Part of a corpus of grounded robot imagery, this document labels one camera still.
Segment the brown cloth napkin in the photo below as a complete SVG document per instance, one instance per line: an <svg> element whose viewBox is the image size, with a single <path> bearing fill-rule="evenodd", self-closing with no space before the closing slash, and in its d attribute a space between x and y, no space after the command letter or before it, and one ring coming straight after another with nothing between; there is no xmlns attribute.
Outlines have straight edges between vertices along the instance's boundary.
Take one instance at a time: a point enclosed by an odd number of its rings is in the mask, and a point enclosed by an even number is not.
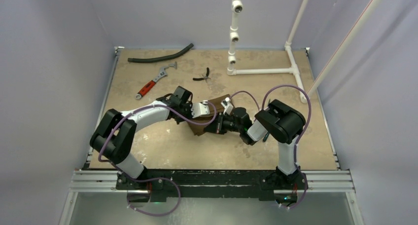
<svg viewBox="0 0 418 225"><path fill-rule="evenodd" d="M224 107L222 106L221 102L223 100L225 100L227 97L230 97L230 94L226 94L226 95L222 95L220 97L214 98L214 99L210 99L209 102L211 102L212 104L214 104L217 112L223 112L224 111ZM214 110L213 107L209 106L209 115L204 115L204 116L200 116L197 118L192 119L192 121L198 122L198 123L206 123L208 121L210 121L214 115ZM204 132L204 128L206 126L202 126L202 125L195 125L192 123L188 123L191 131L193 132L193 134L195 136L201 136L203 135Z"/></svg>

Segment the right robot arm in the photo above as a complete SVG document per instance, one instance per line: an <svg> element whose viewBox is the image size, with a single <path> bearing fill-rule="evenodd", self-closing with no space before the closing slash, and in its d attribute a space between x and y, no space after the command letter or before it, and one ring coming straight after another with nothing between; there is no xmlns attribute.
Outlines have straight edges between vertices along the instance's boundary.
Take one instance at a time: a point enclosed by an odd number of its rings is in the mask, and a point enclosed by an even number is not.
<svg viewBox="0 0 418 225"><path fill-rule="evenodd" d="M304 116L285 103L273 100L252 121L246 108L235 108L229 100L222 101L224 111L216 114L214 122L206 126L204 132L219 135L237 132L247 145L254 145L269 134L278 143L279 163L273 173L261 179L262 184L290 188L300 175L295 146L306 124Z"/></svg>

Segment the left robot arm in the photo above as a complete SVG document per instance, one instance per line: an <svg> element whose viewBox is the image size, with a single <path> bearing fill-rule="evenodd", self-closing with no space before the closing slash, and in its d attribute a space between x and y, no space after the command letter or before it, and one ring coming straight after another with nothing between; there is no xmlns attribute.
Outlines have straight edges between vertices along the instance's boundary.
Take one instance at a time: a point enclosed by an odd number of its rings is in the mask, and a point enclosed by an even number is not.
<svg viewBox="0 0 418 225"><path fill-rule="evenodd" d="M176 123L191 119L193 94L178 86L174 93L157 98L138 109L105 112L89 145L99 153L99 160L109 162L128 176L135 190L146 186L147 168L131 152L135 134L154 123L174 119Z"/></svg>

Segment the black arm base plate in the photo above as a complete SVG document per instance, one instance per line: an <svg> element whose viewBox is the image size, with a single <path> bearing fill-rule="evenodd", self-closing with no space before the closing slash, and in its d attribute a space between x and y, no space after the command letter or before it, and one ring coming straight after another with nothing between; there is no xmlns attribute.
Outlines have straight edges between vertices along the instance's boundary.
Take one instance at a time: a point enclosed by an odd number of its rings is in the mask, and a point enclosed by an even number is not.
<svg viewBox="0 0 418 225"><path fill-rule="evenodd" d="M148 169L138 179L118 173L117 190L144 191L152 202L169 197L256 198L260 201L293 203L307 190L300 171L286 176L273 170Z"/></svg>

